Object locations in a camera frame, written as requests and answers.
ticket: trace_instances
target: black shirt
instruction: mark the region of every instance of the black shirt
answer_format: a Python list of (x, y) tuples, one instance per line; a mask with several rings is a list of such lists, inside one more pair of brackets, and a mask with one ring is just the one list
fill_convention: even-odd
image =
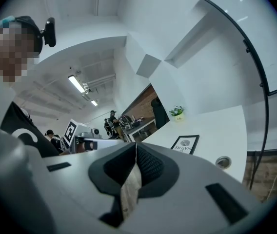
[(105, 124), (104, 124), (104, 125), (105, 125), (105, 127), (106, 127), (106, 128), (110, 128), (110, 125), (109, 125), (109, 123), (108, 123), (108, 122), (105, 122)]
[(58, 156), (57, 149), (36, 128), (30, 119), (14, 102), (9, 106), (0, 127), (3, 131), (18, 137), (25, 145), (36, 147), (41, 157)]
[(114, 119), (116, 119), (115, 116), (110, 115), (110, 121), (113, 123), (114, 127), (119, 127), (119, 122), (114, 122)]
[(59, 140), (51, 138), (51, 143), (57, 149), (59, 154), (63, 153), (63, 150), (61, 149), (61, 144), (60, 144)]

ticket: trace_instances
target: black cloth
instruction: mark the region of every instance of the black cloth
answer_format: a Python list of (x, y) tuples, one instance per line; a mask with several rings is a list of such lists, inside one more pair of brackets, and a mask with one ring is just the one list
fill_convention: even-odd
[(46, 137), (44, 137), (44, 135), (14, 102), (12, 102), (9, 106), (0, 128), (9, 134), (12, 134), (18, 130), (18, 138), (25, 145), (36, 147), (39, 150), (41, 157), (59, 155), (53, 144)]
[(115, 116), (110, 115), (110, 121), (113, 123), (114, 127), (119, 127), (119, 122), (114, 122), (114, 119), (116, 119)]
[(63, 150), (61, 149), (61, 144), (60, 144), (59, 140), (51, 138), (51, 143), (57, 149), (59, 154), (63, 153)]
[(108, 122), (105, 122), (104, 126), (105, 126), (107, 129), (109, 129), (109, 128), (110, 128), (110, 125), (109, 125), (109, 123), (108, 123)]
[(156, 127), (157, 129), (159, 129), (169, 121), (169, 117), (164, 110), (164, 107), (159, 98), (153, 99), (151, 102), (151, 106), (153, 107), (153, 112), (155, 115)]

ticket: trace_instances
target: framed picture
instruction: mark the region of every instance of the framed picture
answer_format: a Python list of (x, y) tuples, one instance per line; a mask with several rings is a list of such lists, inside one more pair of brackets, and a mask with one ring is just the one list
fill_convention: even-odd
[(188, 135), (188, 136), (179, 136), (178, 139), (174, 142), (171, 149), (185, 153), (193, 154), (199, 140), (199, 135)]

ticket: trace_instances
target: desk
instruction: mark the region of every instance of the desk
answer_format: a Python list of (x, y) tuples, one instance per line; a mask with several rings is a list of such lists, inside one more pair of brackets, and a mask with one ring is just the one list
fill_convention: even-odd
[(156, 120), (155, 118), (151, 117), (151, 118), (145, 118), (143, 121), (141, 121), (139, 123), (139, 126), (132, 128), (131, 130), (123, 130), (124, 134), (126, 135), (127, 139), (129, 142), (135, 142), (133, 134), (137, 133), (139, 130), (143, 129), (144, 127), (146, 127), (147, 125), (154, 123), (156, 124)]
[(200, 135), (195, 156), (213, 164), (219, 157), (228, 156), (232, 164), (224, 171), (242, 182), (247, 158), (247, 131), (242, 106), (185, 117), (179, 123), (171, 120), (143, 142), (171, 148), (183, 135)]

